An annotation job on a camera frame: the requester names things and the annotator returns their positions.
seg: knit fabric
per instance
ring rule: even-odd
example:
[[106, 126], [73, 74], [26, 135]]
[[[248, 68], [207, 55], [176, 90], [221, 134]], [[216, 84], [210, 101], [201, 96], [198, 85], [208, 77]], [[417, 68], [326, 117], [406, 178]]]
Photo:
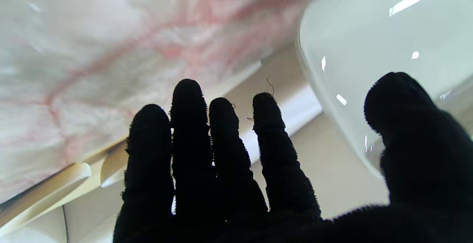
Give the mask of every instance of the knit fabric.
[[390, 205], [334, 220], [320, 217], [272, 95], [253, 99], [269, 211], [231, 103], [215, 99], [209, 112], [210, 126], [199, 85], [183, 80], [170, 122], [157, 105], [135, 116], [114, 242], [473, 242], [473, 143], [405, 73], [385, 75], [365, 100], [365, 118], [386, 146]]

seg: finger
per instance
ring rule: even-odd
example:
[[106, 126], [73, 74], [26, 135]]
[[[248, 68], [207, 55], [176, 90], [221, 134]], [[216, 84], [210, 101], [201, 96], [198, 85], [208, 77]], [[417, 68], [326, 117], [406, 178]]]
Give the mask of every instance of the finger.
[[133, 119], [127, 143], [129, 158], [115, 242], [172, 215], [171, 129], [166, 113], [157, 105], [143, 107]]
[[269, 93], [253, 98], [253, 129], [258, 135], [263, 176], [271, 211], [313, 211], [320, 216], [314, 190], [297, 161], [281, 112]]
[[239, 121], [232, 104], [216, 98], [210, 103], [209, 117], [226, 218], [239, 212], [267, 212], [265, 197], [250, 170], [250, 157], [238, 135]]
[[221, 212], [216, 206], [207, 105], [196, 81], [182, 80], [174, 89], [171, 125], [176, 215], [216, 220]]
[[473, 142], [417, 81], [406, 73], [380, 78], [366, 97], [365, 118], [383, 137], [391, 204], [473, 210]]
[[380, 78], [368, 92], [364, 110], [368, 124], [384, 134], [384, 139], [390, 138], [391, 132], [417, 126], [416, 121], [422, 120], [425, 111], [437, 112], [422, 86], [403, 72]]

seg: pink marbled surface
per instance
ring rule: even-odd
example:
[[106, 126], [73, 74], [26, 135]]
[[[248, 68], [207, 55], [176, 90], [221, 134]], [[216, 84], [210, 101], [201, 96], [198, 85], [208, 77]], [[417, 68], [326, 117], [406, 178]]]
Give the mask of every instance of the pink marbled surface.
[[182, 78], [225, 83], [304, 0], [0, 0], [0, 203], [127, 135]]

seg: gloved hand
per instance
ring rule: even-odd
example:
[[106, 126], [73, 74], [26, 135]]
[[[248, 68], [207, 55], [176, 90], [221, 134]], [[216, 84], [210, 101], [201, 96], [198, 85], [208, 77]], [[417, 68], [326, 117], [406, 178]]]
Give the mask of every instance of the gloved hand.
[[[272, 95], [260, 93], [253, 99], [270, 213], [253, 180], [232, 104], [217, 98], [209, 110], [210, 126], [201, 88], [195, 81], [183, 80], [174, 90], [170, 122], [157, 105], [146, 105], [137, 113], [128, 138], [124, 204], [114, 242], [142, 240], [150, 226], [159, 228], [155, 233], [162, 235], [162, 242], [208, 241], [231, 229], [232, 220], [241, 215], [265, 220], [267, 215], [290, 211], [320, 219], [314, 190], [300, 169]], [[171, 214], [174, 195], [175, 216]]]

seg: loose thread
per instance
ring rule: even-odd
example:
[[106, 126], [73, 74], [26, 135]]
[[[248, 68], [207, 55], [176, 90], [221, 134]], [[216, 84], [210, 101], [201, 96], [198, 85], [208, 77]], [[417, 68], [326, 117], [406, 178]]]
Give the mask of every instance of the loose thread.
[[271, 86], [272, 88], [272, 94], [271, 96], [274, 96], [274, 87], [271, 85], [271, 82], [269, 82], [269, 78], [266, 79], [266, 81], [268, 82], [268, 84]]

